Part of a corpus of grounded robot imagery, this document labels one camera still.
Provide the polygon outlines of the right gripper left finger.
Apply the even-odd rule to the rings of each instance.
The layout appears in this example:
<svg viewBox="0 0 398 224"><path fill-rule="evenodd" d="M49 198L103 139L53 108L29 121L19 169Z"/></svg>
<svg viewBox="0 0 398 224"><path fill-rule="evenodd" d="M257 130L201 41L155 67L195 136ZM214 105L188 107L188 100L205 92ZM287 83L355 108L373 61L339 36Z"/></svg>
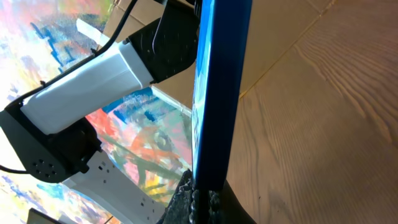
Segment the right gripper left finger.
<svg viewBox="0 0 398 224"><path fill-rule="evenodd" d="M190 224L192 193L192 172L187 169L157 224Z"/></svg>

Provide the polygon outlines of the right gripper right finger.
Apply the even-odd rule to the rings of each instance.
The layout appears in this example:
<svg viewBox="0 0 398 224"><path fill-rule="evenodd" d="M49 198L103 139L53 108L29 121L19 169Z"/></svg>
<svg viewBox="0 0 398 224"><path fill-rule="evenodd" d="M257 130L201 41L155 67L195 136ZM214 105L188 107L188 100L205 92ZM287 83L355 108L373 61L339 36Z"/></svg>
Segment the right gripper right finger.
<svg viewBox="0 0 398 224"><path fill-rule="evenodd" d="M227 181L220 191L211 191L211 223L256 224L242 207Z"/></svg>

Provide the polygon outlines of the blue Galaxy smartphone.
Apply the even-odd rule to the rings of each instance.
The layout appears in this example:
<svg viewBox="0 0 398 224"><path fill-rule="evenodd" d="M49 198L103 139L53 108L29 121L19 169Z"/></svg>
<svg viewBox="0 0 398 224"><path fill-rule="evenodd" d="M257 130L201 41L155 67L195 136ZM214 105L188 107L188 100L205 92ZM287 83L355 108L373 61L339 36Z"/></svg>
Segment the blue Galaxy smartphone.
<svg viewBox="0 0 398 224"><path fill-rule="evenodd" d="M204 0L192 105L196 189L220 190L228 172L251 0Z"/></svg>

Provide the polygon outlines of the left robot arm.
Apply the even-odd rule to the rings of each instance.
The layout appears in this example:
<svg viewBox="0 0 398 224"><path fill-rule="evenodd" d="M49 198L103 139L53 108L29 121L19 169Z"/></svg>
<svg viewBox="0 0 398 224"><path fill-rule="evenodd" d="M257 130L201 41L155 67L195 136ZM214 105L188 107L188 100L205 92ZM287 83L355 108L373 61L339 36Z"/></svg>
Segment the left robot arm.
<svg viewBox="0 0 398 224"><path fill-rule="evenodd" d="M190 67L197 57L202 2L164 2L160 18L118 42L134 3L105 45L48 82L10 102L1 128L23 173L63 183L123 223L156 223L165 212L102 150L87 116Z"/></svg>

